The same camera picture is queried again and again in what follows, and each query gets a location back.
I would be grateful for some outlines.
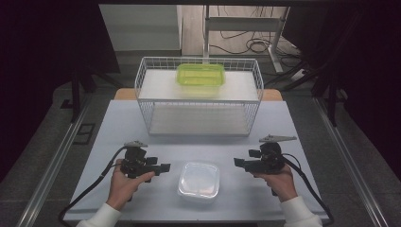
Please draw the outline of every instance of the wall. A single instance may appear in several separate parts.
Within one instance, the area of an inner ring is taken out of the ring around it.
[[[181,6],[99,6],[115,51],[181,49]]]

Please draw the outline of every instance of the black curtain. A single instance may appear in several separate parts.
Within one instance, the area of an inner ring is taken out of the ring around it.
[[[91,2],[1,1],[0,49],[3,179],[74,68],[119,68],[98,5]]]
[[[340,63],[344,106],[401,179],[401,11],[399,3],[367,8]]]

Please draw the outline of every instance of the white table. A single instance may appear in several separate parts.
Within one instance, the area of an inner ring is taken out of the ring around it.
[[[114,153],[124,143],[140,140],[148,144],[147,157],[156,156],[159,164],[171,164],[167,173],[141,184],[131,202],[122,211],[121,220],[134,222],[256,222],[283,219],[279,200],[266,183],[255,179],[243,168],[234,166],[234,158],[251,160],[248,149],[258,149],[259,138],[268,134],[297,136],[284,101],[263,101],[259,107],[249,137],[223,136],[149,136],[139,106],[134,100],[112,100],[104,117],[87,164],[82,172],[73,199],[97,179]],[[285,153],[297,157],[312,187],[312,177],[299,140],[280,142]],[[212,204],[185,201],[177,193],[183,165],[200,161],[217,165],[220,170],[220,190]],[[107,199],[111,172],[105,180],[84,197],[65,216],[66,220],[90,218]],[[298,194],[309,209],[326,218],[319,204],[309,194],[302,179],[294,174]]]

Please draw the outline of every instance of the metal frame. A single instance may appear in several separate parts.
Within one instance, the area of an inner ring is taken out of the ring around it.
[[[283,72],[276,49],[286,22],[289,7],[286,7],[280,18],[248,18],[248,17],[210,17],[209,6],[204,15],[203,57],[209,58],[209,31],[268,31],[275,32],[269,45],[269,55],[277,73]]]
[[[323,123],[327,127],[330,137],[332,138],[339,152],[339,155],[344,162],[345,168],[350,174],[351,180],[353,181],[358,194],[362,198],[363,204],[365,205],[366,210],[368,211],[368,214],[372,219],[372,222],[375,226],[379,227],[389,226],[389,223],[387,223],[383,212],[381,211],[381,208],[377,200],[375,199],[375,195],[373,194],[369,185],[363,179],[362,174],[357,168],[357,164],[355,163],[351,155],[351,152],[348,150],[348,147],[342,140],[339,130],[331,125],[329,117],[325,114],[327,110],[322,99],[314,97],[313,101],[318,107],[318,110],[323,119]]]
[[[78,132],[79,126],[82,123],[84,116],[88,110],[89,104],[91,103],[92,95],[88,94],[85,96],[82,104],[82,109],[76,118],[74,123],[71,123],[67,133],[61,141],[61,144],[54,154],[49,166],[47,167],[44,175],[38,183],[29,203],[26,206],[25,211],[20,217],[16,226],[32,226],[39,215],[39,212],[44,205],[44,200],[47,197],[53,182],[56,180],[57,174],[60,171],[62,163],[64,162],[65,156],[70,149],[74,138]]]

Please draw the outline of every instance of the white wire basket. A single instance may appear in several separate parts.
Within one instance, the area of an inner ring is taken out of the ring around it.
[[[221,64],[225,83],[192,96],[176,82],[182,63]],[[148,57],[139,66],[135,92],[149,134],[248,136],[263,80],[254,59]]]

